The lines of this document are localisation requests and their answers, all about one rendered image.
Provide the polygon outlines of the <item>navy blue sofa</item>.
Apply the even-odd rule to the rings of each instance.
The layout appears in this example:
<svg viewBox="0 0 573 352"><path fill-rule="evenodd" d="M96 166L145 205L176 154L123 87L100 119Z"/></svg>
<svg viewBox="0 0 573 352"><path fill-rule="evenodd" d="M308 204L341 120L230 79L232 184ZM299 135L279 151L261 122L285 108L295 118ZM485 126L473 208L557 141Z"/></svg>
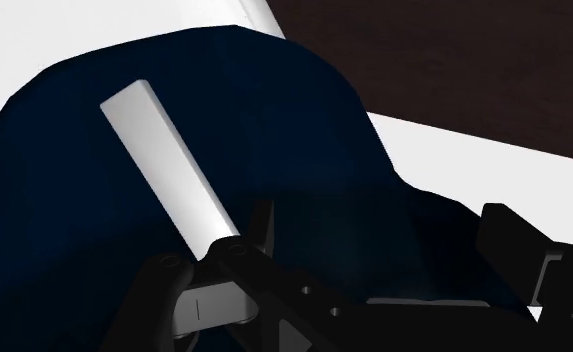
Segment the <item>navy blue sofa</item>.
<svg viewBox="0 0 573 352"><path fill-rule="evenodd" d="M144 260L187 249L101 111L147 81L240 230L355 302L479 300L528 315L475 249L478 216L395 172L356 92L305 48L184 30L57 63L0 112L0 352L97 352Z"/></svg>

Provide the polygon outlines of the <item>dark brown wooden board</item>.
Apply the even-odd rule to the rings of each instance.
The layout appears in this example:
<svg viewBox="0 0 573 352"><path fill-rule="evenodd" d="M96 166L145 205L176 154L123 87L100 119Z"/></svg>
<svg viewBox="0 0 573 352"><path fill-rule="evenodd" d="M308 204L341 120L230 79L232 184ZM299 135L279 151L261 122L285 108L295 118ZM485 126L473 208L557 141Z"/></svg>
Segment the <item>dark brown wooden board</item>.
<svg viewBox="0 0 573 352"><path fill-rule="evenodd" d="M267 0L377 114L573 159L573 0Z"/></svg>

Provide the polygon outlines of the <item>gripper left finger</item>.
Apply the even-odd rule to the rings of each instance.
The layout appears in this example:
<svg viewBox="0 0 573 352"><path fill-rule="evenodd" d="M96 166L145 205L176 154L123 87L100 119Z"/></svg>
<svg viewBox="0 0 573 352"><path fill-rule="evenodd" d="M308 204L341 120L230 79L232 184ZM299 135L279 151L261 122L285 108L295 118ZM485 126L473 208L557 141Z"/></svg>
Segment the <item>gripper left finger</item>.
<svg viewBox="0 0 573 352"><path fill-rule="evenodd" d="M184 292L214 282L234 284L259 309L255 317L226 326L245 352L367 350L365 307L286 273L250 237L230 236L211 244L196 264L169 253L148 258L99 352L194 352L200 331L176 333L175 306Z"/></svg>

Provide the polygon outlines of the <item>white rectangular bar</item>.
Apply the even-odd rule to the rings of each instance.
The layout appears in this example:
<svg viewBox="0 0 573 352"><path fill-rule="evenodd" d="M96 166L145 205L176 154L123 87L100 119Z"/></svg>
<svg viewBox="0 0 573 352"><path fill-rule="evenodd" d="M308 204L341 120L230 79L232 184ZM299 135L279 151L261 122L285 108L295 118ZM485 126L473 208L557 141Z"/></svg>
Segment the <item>white rectangular bar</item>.
<svg viewBox="0 0 573 352"><path fill-rule="evenodd" d="M100 109L197 260L239 234L148 81L131 83Z"/></svg>

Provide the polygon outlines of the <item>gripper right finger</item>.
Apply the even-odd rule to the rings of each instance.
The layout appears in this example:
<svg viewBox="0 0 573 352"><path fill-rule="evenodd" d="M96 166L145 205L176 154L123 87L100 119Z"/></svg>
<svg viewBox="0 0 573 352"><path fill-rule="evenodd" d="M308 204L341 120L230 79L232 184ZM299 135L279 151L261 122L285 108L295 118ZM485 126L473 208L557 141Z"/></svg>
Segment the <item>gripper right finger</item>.
<svg viewBox="0 0 573 352"><path fill-rule="evenodd" d="M573 352L573 245L551 240L501 203L484 205L476 247L527 306L550 348Z"/></svg>

